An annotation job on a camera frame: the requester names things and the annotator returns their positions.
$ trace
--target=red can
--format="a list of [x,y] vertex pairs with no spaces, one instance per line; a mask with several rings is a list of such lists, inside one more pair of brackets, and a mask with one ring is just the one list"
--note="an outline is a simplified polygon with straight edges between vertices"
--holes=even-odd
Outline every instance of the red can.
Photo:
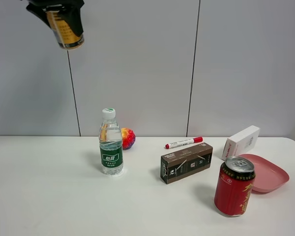
[[243,215],[255,181],[254,164],[240,156],[230,156],[221,165],[214,203],[224,214]]

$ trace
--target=pink plate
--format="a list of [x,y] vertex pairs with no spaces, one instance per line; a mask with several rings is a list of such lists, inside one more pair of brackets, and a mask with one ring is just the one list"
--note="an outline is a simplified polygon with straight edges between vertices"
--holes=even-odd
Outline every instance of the pink plate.
[[289,181],[289,175],[280,167],[272,162],[253,154],[242,154],[243,158],[248,159],[255,165],[256,179],[252,190],[268,193]]

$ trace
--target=soda can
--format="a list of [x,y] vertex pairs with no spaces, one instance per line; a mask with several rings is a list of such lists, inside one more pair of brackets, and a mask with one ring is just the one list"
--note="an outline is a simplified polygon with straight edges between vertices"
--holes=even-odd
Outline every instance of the soda can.
[[58,16],[59,11],[46,11],[47,20],[53,30],[59,46],[63,49],[75,49],[84,43],[83,34],[76,36],[68,23]]
[[228,216],[243,215],[255,181],[254,164],[240,156],[230,156],[221,165],[214,203]]

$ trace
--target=water bottle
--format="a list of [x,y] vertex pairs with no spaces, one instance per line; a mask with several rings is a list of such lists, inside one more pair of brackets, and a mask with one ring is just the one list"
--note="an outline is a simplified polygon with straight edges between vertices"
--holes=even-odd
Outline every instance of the water bottle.
[[112,108],[103,110],[103,123],[99,130],[99,147],[103,172],[116,175],[123,168],[122,136],[116,122],[116,111]]

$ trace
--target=green label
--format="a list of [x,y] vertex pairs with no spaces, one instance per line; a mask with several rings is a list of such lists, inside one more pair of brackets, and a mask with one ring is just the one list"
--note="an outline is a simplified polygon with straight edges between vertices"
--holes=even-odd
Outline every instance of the green label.
[[115,150],[100,149],[102,164],[107,168],[115,168],[122,164],[122,147]]

